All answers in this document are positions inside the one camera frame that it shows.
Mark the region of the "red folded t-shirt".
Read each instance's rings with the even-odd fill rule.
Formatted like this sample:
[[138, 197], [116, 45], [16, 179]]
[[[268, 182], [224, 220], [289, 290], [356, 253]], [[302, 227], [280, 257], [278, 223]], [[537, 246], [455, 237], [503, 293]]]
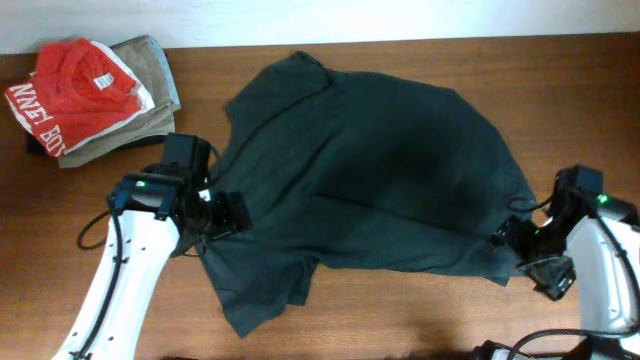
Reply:
[[141, 110], [136, 81], [85, 38], [42, 47], [35, 71], [4, 91], [14, 117], [51, 157], [78, 149]]

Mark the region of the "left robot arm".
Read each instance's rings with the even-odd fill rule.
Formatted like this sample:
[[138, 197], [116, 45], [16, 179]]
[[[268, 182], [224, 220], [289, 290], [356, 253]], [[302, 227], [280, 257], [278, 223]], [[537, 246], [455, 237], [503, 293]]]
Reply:
[[129, 174], [107, 203], [104, 252], [54, 360], [133, 358], [167, 261], [207, 237], [221, 240], [252, 225], [240, 193], [204, 199], [185, 176]]

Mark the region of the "khaki folded garment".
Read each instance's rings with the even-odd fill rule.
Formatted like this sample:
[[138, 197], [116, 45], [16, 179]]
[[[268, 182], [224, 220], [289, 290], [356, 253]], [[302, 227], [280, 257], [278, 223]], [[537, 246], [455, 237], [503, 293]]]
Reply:
[[166, 136], [175, 130], [176, 111], [171, 108], [166, 78], [150, 47], [150, 37], [138, 36], [112, 47], [97, 41], [92, 43], [136, 81], [132, 94], [137, 97], [141, 110], [115, 130], [59, 157], [59, 167], [80, 167], [114, 151], [120, 145], [154, 135]]

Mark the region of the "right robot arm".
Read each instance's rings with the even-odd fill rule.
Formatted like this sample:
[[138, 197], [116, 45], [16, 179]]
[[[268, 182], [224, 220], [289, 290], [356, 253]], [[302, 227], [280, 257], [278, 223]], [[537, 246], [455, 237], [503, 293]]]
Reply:
[[527, 359], [527, 344], [555, 336], [578, 338], [565, 351], [540, 352], [540, 359], [636, 359], [639, 356], [639, 218], [634, 205], [606, 194], [572, 190], [556, 195], [544, 226], [506, 224], [499, 239], [524, 239], [519, 265], [552, 300], [579, 288], [577, 329], [531, 333], [515, 345], [486, 341], [473, 359]]

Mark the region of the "light blue folded garment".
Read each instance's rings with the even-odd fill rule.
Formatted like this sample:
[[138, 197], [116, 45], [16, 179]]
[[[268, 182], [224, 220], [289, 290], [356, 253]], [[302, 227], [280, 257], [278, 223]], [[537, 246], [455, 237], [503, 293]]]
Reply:
[[166, 53], [153, 37], [149, 38], [149, 43], [151, 49], [154, 51], [155, 56], [158, 59], [158, 62], [162, 69], [162, 73], [166, 78], [169, 97], [172, 102], [171, 108], [173, 111], [177, 111], [181, 108], [181, 102]]

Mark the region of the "black folded garment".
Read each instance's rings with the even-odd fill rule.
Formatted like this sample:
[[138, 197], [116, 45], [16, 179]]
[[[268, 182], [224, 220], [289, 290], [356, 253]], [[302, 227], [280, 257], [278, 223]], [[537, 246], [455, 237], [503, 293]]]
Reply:
[[[123, 151], [123, 150], [135, 149], [135, 148], [146, 147], [151, 145], [163, 144], [165, 141], [165, 138], [166, 138], [165, 135], [154, 135], [154, 136], [145, 137], [145, 138], [130, 142], [128, 144], [120, 145], [119, 147], [115, 148], [115, 151]], [[25, 152], [27, 154], [46, 155], [45, 148], [32, 135], [25, 133], [25, 140], [26, 140]]]

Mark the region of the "dark green t-shirt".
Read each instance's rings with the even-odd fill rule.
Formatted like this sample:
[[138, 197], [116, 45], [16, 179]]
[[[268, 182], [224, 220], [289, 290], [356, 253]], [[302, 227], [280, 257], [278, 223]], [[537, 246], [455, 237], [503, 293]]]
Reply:
[[302, 306], [318, 265], [482, 277], [508, 202], [533, 194], [499, 131], [456, 91], [339, 72], [304, 52], [269, 65], [228, 104], [214, 187], [253, 226], [197, 247], [237, 335]]

